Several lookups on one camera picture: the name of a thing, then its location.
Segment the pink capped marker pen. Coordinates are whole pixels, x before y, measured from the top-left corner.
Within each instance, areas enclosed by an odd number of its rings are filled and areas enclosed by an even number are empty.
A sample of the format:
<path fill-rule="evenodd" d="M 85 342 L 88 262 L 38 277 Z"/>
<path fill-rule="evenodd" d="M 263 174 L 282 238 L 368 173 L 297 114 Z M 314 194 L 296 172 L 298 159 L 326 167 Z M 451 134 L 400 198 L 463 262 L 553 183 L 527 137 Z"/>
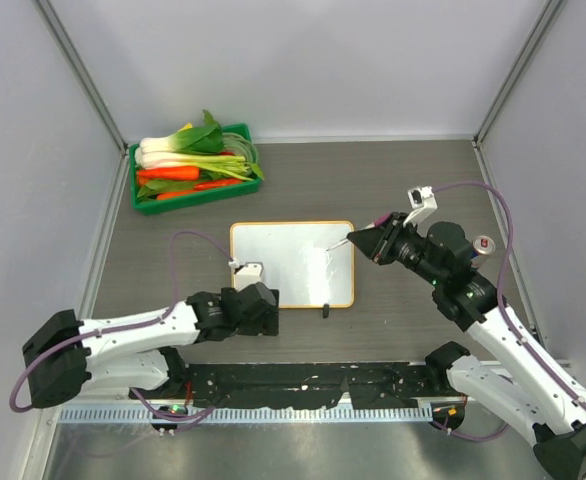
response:
<path fill-rule="evenodd" d="M 360 228 L 359 230 L 356 230 L 356 231 L 353 231 L 353 232 L 348 233 L 343 239 L 341 239 L 341 240 L 337 241 L 336 243 L 334 243 L 333 245 L 327 247 L 325 249 L 325 251 L 326 252 L 330 252 L 330 251 L 333 251 L 333 250 L 335 250 L 337 248 L 340 248 L 340 247 L 342 247 L 344 245 L 347 245 L 349 243 L 352 243 L 353 242 L 353 239 L 355 237 L 360 237 L 360 235 L 361 235 L 362 232 L 368 231 L 368 230 L 371 230 L 371 229 L 375 229 L 375 228 L 380 227 L 381 225 L 383 225 L 388 220 L 389 216 L 390 216 L 389 213 L 384 214 L 381 217 L 379 217 L 378 219 L 376 219 L 375 221 L 373 221 L 373 222 L 369 223 L 368 225 Z"/>

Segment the yellow framed whiteboard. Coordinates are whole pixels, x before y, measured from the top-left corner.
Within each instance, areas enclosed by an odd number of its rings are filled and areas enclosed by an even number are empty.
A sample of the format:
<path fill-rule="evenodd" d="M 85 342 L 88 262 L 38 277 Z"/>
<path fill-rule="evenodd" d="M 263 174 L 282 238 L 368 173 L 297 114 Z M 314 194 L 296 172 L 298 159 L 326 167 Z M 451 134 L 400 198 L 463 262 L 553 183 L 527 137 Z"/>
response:
<path fill-rule="evenodd" d="M 263 264 L 262 283 L 279 291 L 282 308 L 349 308 L 355 300 L 354 248 L 325 249 L 353 231 L 346 220 L 236 223 L 230 254 Z"/>

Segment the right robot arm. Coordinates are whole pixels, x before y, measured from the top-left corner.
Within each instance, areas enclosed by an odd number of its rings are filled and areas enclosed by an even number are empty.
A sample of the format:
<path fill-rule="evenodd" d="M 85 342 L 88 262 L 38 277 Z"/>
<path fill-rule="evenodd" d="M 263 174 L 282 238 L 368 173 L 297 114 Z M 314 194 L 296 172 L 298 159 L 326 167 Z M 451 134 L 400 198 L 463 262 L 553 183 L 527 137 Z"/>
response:
<path fill-rule="evenodd" d="M 438 395 L 453 389 L 488 408 L 532 447 L 554 479 L 586 478 L 586 389 L 529 333 L 494 285 L 472 265 L 461 226 L 433 224 L 426 235 L 402 214 L 347 239 L 377 265 L 398 262 L 429 283 L 438 311 L 488 350 L 510 378 L 449 342 L 426 358 L 424 380 Z"/>

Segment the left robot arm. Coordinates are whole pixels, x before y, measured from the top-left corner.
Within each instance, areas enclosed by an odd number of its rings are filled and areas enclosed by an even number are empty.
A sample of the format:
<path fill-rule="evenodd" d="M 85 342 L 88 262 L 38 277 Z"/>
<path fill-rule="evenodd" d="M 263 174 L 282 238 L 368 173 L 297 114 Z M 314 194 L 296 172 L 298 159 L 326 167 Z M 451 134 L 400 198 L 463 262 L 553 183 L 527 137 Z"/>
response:
<path fill-rule="evenodd" d="M 261 282 L 198 292 L 174 305 L 111 319 L 52 315 L 23 345 L 30 405 L 61 405 L 93 389 L 134 388 L 178 397 L 186 385 L 177 346 L 235 335 L 275 336 L 279 297 Z"/>

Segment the energy drink can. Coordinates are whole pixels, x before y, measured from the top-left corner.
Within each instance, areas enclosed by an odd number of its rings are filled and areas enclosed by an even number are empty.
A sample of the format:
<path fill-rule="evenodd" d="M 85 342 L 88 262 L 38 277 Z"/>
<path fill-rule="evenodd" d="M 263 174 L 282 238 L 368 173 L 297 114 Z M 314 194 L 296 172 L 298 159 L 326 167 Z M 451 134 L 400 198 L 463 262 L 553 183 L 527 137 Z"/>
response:
<path fill-rule="evenodd" d="M 495 241 L 487 235 L 479 235 L 472 242 L 471 265 L 474 269 L 480 269 L 487 259 L 492 256 L 497 249 Z"/>

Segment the red chili toy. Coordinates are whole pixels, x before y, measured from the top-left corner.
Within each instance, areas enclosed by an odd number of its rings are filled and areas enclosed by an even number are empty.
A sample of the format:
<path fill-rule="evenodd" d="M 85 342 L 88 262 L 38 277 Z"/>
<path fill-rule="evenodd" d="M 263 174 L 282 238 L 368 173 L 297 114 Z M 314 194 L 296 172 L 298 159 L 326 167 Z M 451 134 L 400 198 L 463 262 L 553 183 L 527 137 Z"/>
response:
<path fill-rule="evenodd" d="M 193 187 L 194 191 L 207 191 L 218 188 L 225 188 L 234 185 L 240 185 L 243 181 L 237 178 L 224 178 L 213 181 L 201 182 Z"/>

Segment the green onion toy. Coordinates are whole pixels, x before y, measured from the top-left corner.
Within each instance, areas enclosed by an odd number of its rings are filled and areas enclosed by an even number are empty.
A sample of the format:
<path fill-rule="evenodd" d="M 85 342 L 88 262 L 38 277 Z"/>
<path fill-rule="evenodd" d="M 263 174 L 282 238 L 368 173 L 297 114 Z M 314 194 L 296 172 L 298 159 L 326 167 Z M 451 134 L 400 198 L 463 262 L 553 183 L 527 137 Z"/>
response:
<path fill-rule="evenodd" d="M 248 181 L 253 178 L 264 179 L 264 173 L 258 163 L 241 155 L 191 155 L 171 152 L 141 153 L 134 155 L 135 163 L 143 169 L 197 167 L 227 177 Z"/>

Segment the orange carrot toy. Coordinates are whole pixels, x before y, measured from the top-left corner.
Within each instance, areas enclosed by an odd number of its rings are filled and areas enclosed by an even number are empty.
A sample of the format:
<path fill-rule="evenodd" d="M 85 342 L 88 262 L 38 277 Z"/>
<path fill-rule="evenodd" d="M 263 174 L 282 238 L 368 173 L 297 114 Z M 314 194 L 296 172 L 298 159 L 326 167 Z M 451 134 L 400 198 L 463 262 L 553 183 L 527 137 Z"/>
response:
<path fill-rule="evenodd" d="M 174 198 L 181 198 L 188 195 L 193 195 L 199 193 L 195 190 L 182 190 L 182 191 L 172 191 L 172 192 L 164 192 L 157 195 L 157 201 L 169 200 Z"/>
<path fill-rule="evenodd" d="M 137 179 L 146 180 L 174 180 L 195 181 L 200 177 L 200 169 L 196 166 L 162 167 L 155 169 L 140 169 L 136 172 Z"/>

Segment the green vegetable tray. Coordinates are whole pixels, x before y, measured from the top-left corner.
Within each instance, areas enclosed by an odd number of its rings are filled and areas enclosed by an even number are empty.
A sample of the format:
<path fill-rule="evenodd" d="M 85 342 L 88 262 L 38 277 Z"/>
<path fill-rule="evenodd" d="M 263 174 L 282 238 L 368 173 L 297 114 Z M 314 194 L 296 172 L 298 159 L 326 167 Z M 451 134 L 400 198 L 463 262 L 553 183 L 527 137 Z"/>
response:
<path fill-rule="evenodd" d="M 196 191 L 183 196 L 177 196 L 164 200 L 148 199 L 144 200 L 138 197 L 140 186 L 137 185 L 136 172 L 137 166 L 135 164 L 134 156 L 139 149 L 138 144 L 132 144 L 128 149 L 128 163 L 129 173 L 128 178 L 130 180 L 130 199 L 132 207 L 143 215 L 156 215 L 177 209 L 194 207 L 214 201 L 221 201 L 239 197 L 242 195 L 248 195 L 257 193 L 261 187 L 262 180 L 258 177 L 252 178 L 248 182 L 242 184 L 231 185 L 227 187 L 214 188 L 204 191 Z"/>

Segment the bok choy toy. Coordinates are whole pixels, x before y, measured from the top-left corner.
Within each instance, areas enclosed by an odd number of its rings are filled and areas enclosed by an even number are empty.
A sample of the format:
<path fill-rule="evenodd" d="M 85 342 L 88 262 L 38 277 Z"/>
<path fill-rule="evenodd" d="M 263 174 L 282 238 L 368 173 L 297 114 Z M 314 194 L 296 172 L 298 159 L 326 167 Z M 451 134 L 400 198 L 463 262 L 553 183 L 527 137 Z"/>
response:
<path fill-rule="evenodd" d="M 182 128 L 166 137 L 144 138 L 139 148 L 145 154 L 161 152 L 194 155 L 219 154 L 224 149 L 223 130 L 213 115 L 208 110 L 204 110 L 202 125 Z"/>

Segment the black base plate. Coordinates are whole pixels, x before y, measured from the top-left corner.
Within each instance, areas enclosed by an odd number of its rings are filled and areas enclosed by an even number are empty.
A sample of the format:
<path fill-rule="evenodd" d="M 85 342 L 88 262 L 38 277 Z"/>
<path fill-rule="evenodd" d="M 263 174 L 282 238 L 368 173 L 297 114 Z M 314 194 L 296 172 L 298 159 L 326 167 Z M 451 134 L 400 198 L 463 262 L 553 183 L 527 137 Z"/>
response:
<path fill-rule="evenodd" d="M 198 408 L 319 410 L 347 394 L 354 408 L 404 408 L 419 398 L 459 397 L 445 375 L 420 364 L 191 364 L 147 400 L 189 399 Z"/>

